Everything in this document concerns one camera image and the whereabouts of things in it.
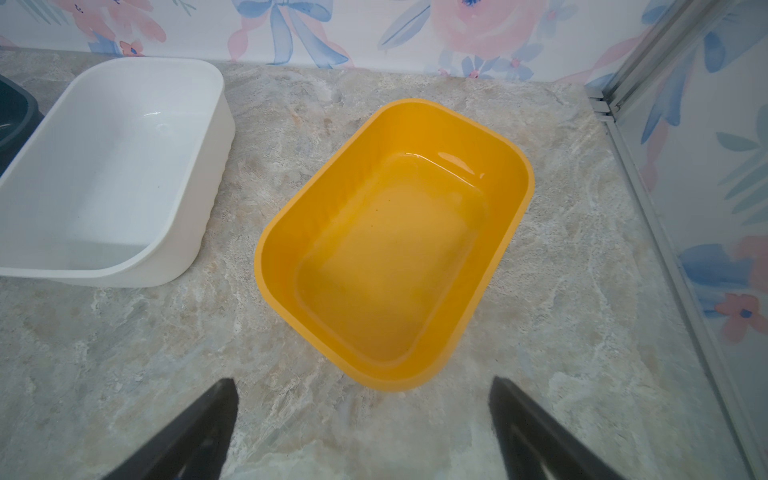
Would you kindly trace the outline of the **dark teal plastic bin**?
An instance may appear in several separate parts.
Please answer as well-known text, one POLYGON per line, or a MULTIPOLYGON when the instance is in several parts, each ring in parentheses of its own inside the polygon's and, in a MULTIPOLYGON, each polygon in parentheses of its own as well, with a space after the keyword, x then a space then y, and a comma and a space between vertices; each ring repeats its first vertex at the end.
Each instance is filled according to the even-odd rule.
POLYGON ((0 84, 0 174, 3 175, 43 120, 37 100, 12 80, 0 84))

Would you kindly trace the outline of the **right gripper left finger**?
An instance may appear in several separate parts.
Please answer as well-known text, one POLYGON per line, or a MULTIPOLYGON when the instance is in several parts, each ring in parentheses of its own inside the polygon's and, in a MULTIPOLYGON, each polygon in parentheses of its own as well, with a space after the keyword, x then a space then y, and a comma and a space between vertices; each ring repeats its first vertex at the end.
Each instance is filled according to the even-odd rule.
POLYGON ((108 479, 218 479, 234 431, 239 396, 222 378, 108 473, 108 479))

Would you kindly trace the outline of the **yellow plastic bin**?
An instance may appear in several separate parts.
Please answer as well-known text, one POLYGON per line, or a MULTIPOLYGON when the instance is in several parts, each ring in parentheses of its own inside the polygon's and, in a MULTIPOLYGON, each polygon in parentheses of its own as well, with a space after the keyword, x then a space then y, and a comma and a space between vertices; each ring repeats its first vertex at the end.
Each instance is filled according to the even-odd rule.
POLYGON ((511 141, 438 103, 397 100, 268 224, 254 276, 345 374, 409 390, 452 355, 534 188, 511 141))

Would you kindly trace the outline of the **white plastic bin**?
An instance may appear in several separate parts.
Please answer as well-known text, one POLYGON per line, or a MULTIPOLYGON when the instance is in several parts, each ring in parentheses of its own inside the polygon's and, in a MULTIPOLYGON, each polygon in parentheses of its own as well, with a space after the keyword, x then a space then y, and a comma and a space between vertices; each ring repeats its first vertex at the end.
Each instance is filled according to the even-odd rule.
POLYGON ((235 136, 224 91, 201 60, 81 73, 2 175, 2 274, 132 288, 183 274, 235 136))

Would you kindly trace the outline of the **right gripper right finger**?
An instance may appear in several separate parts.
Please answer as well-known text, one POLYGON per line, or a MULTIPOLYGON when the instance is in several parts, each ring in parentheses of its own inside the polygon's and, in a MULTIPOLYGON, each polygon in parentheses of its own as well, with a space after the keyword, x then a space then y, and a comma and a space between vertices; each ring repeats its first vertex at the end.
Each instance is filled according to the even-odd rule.
POLYGON ((510 479, 621 477, 511 380, 493 378, 488 404, 510 479))

